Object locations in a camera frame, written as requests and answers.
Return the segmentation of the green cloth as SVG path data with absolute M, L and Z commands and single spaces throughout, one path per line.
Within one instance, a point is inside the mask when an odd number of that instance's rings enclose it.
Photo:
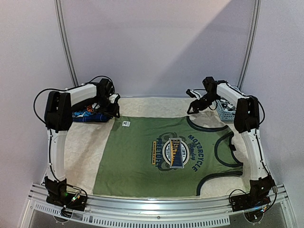
M 241 176 L 228 126 L 203 127 L 188 116 L 122 116 L 107 139 L 94 195 L 137 198 L 199 196 L 213 178 Z

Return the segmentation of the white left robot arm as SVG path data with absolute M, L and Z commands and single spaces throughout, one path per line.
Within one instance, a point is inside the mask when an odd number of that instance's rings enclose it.
M 45 125 L 48 135 L 48 164 L 44 183 L 49 189 L 67 185 L 64 149 L 67 132 L 73 123 L 72 113 L 97 104 L 97 112 L 103 116 L 120 117 L 120 95 L 116 93 L 112 79 L 107 76 L 99 78 L 99 82 L 93 78 L 68 89 L 45 89 L 48 92 L 45 113 L 44 117 L 38 119 Z

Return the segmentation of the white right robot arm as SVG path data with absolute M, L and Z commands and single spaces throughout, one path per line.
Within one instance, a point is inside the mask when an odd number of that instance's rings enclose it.
M 225 80 L 214 80 L 208 76 L 203 79 L 205 95 L 195 89 L 187 89 L 186 94 L 195 98 L 191 102 L 187 113 L 196 114 L 207 109 L 213 102 L 225 98 L 236 108 L 234 127 L 241 135 L 250 163 L 250 190 L 246 195 L 249 207 L 256 207 L 264 199 L 264 192 L 271 190 L 276 184 L 267 168 L 265 156 L 260 140 L 259 128 L 261 123 L 259 111 L 262 106 L 253 95 L 246 95 L 232 87 Z

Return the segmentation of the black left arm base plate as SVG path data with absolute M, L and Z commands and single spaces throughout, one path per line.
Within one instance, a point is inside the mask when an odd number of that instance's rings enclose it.
M 67 184 L 66 180 L 51 180 L 44 178 L 44 184 L 48 195 L 46 202 L 67 209 L 85 211 L 88 195 L 87 192 L 77 186 Z

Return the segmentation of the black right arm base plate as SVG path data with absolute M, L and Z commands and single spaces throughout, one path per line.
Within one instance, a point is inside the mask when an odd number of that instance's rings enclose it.
M 275 194 L 274 200 L 269 197 L 269 191 L 272 190 Z M 245 193 L 243 190 L 233 190 L 228 201 L 232 207 L 233 212 L 246 210 L 246 209 L 258 209 L 260 213 L 265 213 L 272 208 L 277 199 L 278 189 L 277 186 L 267 187 L 251 187 L 249 193 Z

